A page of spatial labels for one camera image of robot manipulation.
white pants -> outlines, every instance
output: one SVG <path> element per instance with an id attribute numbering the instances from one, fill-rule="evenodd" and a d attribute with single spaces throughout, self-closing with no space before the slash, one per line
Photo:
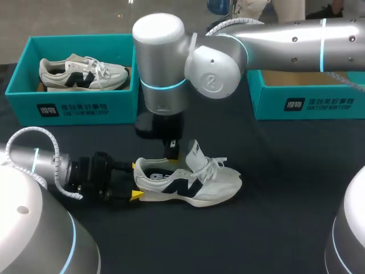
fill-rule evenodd
<path id="1" fill-rule="evenodd" d="M 344 0 L 342 13 L 345 18 L 365 16 L 365 0 Z"/>
<path id="2" fill-rule="evenodd" d="M 305 0 L 272 0 L 279 22 L 305 19 Z M 234 17 L 258 19 L 270 0 L 237 0 Z"/>

white cable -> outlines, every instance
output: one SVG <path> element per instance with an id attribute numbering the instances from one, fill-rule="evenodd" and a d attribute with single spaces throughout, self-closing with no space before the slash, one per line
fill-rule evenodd
<path id="1" fill-rule="evenodd" d="M 58 147 L 58 143 L 56 141 L 55 136 L 52 135 L 52 133 L 50 133 L 48 130 L 45 130 L 44 128 L 41 127 L 25 127 L 22 128 L 21 130 L 17 131 L 7 142 L 6 144 L 6 148 L 5 148 L 5 156 L 6 159 L 9 163 L 9 165 L 11 165 L 12 167 L 21 170 L 27 174 L 29 174 L 30 176 L 32 176 L 41 186 L 43 186 L 45 189 L 47 189 L 47 182 L 39 175 L 27 170 L 26 168 L 22 168 L 19 166 L 16 166 L 13 162 L 13 160 L 10 157 L 10 148 L 11 145 L 13 144 L 14 140 L 19 136 L 22 135 L 24 132 L 28 132 L 28 131 L 39 131 L 42 132 L 44 134 L 46 134 L 52 141 L 54 149 L 55 149 L 55 159 L 54 159 L 54 163 L 55 163 L 55 185 L 57 187 L 57 189 L 65 196 L 76 199 L 76 200 L 80 200 L 82 199 L 82 195 L 79 193 L 72 193 L 72 192 L 68 192 L 66 190 L 64 190 L 60 183 L 59 183 L 59 175 L 58 175 L 58 169 L 59 169 L 59 164 L 60 164 L 60 159 L 59 159 L 59 147 Z"/>
<path id="2" fill-rule="evenodd" d="M 262 25 L 263 23 L 261 21 L 251 19 L 251 18 L 234 18 L 234 19 L 230 19 L 230 20 L 227 20 L 227 21 L 224 21 L 224 22 L 218 24 L 205 35 L 212 36 L 216 32 L 223 29 L 224 27 L 228 27 L 228 26 L 236 25 L 236 24 Z"/>
<path id="3" fill-rule="evenodd" d="M 328 74 L 329 76 L 331 76 L 332 78 L 350 86 L 350 87 L 353 87 L 354 89 L 356 90 L 359 90 L 359 91 L 363 91 L 365 92 L 365 87 L 362 87 L 360 86 L 359 84 L 356 84 L 348 79 L 346 79 L 345 77 L 342 77 L 341 75 L 338 75 L 337 73 L 334 73 L 334 72 L 325 72 L 325 74 Z"/>

white sneaker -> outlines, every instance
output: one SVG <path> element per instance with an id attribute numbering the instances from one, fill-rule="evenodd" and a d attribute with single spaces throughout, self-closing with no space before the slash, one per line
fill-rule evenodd
<path id="1" fill-rule="evenodd" d="M 140 200 L 180 199 L 195 207 L 208 207 L 232 198 L 240 190 L 241 174 L 224 167 L 226 158 L 205 157 L 196 140 L 191 141 L 189 147 L 186 163 L 176 164 L 168 159 L 137 160 L 134 178 L 144 191 Z"/>
<path id="2" fill-rule="evenodd" d="M 44 91 L 121 90 L 128 84 L 126 67 L 71 54 L 66 60 L 40 60 L 39 77 Z"/>

black table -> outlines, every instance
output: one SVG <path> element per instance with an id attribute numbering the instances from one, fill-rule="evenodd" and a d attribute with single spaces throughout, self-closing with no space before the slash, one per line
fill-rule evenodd
<path id="1" fill-rule="evenodd" d="M 13 69 L 0 66 L 1 143 L 20 129 L 4 96 Z M 227 157 L 245 189 L 212 208 L 173 202 L 110 209 L 59 198 L 96 240 L 102 274 L 326 273 L 332 222 L 365 165 L 365 121 L 256 121 L 245 80 L 226 99 L 189 95 L 182 144 L 197 139 L 207 156 Z M 133 125 L 47 129 L 73 159 L 105 151 L 132 161 L 163 151 L 160 141 L 138 138 Z M 51 149 L 41 138 L 32 132 L 17 144 Z"/>

coiled cable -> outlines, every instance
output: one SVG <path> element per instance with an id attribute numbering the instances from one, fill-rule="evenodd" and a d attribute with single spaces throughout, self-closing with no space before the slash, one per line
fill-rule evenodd
<path id="1" fill-rule="evenodd" d="M 65 196 L 76 199 L 76 200 L 80 200 L 82 199 L 82 195 L 79 193 L 73 193 L 73 192 L 68 192 L 66 190 L 64 190 L 62 188 L 62 186 L 59 183 L 59 165 L 60 165 L 60 159 L 59 159 L 59 147 L 58 147 L 58 143 L 57 140 L 55 138 L 55 136 L 53 136 L 52 133 L 50 133 L 48 130 L 41 128 L 41 127 L 25 127 L 22 128 L 21 130 L 17 131 L 12 137 L 10 137 L 9 141 L 7 141 L 6 143 L 6 147 L 5 147 L 5 156 L 7 159 L 7 162 L 10 166 L 21 170 L 27 174 L 29 174 L 30 176 L 32 176 L 42 187 L 44 187 L 45 189 L 47 189 L 47 182 L 44 178 L 42 178 L 41 176 L 39 176 L 38 174 L 35 174 L 33 172 L 31 172 L 30 170 L 27 170 L 26 168 L 22 168 L 20 166 L 17 166 L 13 160 L 10 157 L 10 149 L 11 149 L 11 145 L 14 142 L 14 140 L 22 135 L 25 132 L 29 132 L 29 131 L 39 131 L 42 132 L 44 134 L 46 134 L 52 141 L 54 150 L 55 150 L 55 157 L 54 157 L 54 163 L 55 163 L 55 185 L 56 188 Z"/>

